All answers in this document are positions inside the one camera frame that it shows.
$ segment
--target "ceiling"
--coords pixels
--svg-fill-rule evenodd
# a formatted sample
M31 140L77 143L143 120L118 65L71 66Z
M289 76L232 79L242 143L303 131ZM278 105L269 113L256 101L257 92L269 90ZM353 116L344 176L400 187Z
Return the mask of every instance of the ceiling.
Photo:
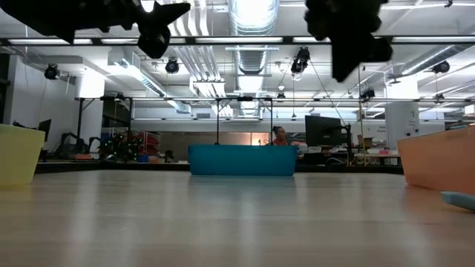
M411 1L411 0L391 0L380 12L383 24L378 31L379 35L468 35L475 32L475 21L473 14L475 11L475 0L454 2L450 8L441 7L445 4L442 1ZM230 35L229 13L226 0L208 0L208 28L213 36ZM278 20L275 25L275 35L278 36L308 36L307 26L303 20L305 12L304 2L299 0L281 0ZM24 38L41 37L15 19L5 13L0 13L0 37L2 38ZM137 37L139 32L135 27L132 31L125 31L121 27L114 27L110 33L104 34L99 30L81 30L78 37ZM380 76L379 82L372 85L377 97L384 97L383 74L378 71L385 71L392 67L403 65L423 53L434 48L433 45L394 45L394 54L390 62L378 64L365 64L355 70L348 79L339 84L331 77L331 47L326 45L309 46L311 54L310 66L305 70L301 81L293 81L287 71L293 56L298 52L299 46L281 45L278 50L270 52L266 67L266 77L263 82L263 90L267 93L263 95L275 96L279 85L283 85L284 92L288 98L311 98L317 96L348 97L348 90L359 84L369 76ZM145 96L144 86L131 76L124 75L121 67L111 65L108 60L111 47L30 47L28 56L81 56L95 65L102 68L106 75L107 87L109 91L120 91L129 96ZM161 60L148 59L138 48L134 48L136 53L142 58L142 71L147 72L157 82L164 85L173 96L194 96L189 90L190 74L181 65L180 72L169 75L165 71L168 57L177 56L174 49L170 47ZM18 50L24 52L24 48L13 48L9 52L17 53ZM215 45L213 47L214 56L224 80L225 92L229 96L237 90L236 70L234 56L232 52L226 51L226 46ZM437 91L465 84L475 80L473 73L475 68L467 67L460 71L460 68L469 66L475 62L475 48L471 47L448 59L451 65L450 75L421 72L416 75L420 96L429 96ZM475 96L475 90L461 90L451 95L451 98L466 98ZM166 102L143 104L153 108L170 108ZM290 105L290 103L277 103L276 105ZM331 106L331 103L305 103L299 102L300 106Z

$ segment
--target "computer monitor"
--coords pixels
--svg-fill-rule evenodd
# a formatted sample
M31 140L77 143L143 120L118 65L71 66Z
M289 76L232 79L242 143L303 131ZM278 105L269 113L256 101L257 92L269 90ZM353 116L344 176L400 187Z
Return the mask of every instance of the computer monitor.
M45 120L43 122L40 122L38 125L38 131L44 131L45 132L45 142L48 141L48 134L50 134L50 128L51 128L51 120Z
M341 145L341 120L322 116L305 116L308 146Z

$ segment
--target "yellow bin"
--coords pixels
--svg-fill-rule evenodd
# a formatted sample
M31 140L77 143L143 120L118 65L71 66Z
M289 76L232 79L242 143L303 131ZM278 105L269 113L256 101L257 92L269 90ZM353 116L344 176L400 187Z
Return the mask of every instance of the yellow bin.
M31 183L45 132L0 124L0 186Z

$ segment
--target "teal bin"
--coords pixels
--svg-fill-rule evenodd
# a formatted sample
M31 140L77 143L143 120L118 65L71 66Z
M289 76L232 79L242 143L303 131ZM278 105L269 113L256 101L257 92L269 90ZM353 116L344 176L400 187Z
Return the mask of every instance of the teal bin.
M192 175L291 177L297 148L275 145L190 145Z

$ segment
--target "blue object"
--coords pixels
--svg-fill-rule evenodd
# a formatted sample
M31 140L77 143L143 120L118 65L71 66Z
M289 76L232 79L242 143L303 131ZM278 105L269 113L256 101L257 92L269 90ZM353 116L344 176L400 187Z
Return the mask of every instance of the blue object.
M279 176L295 173L297 148L277 145L190 145L193 175Z
M475 211L475 196L459 192L442 192L442 199L450 205Z
M137 157L137 162L148 163L148 155L139 155Z

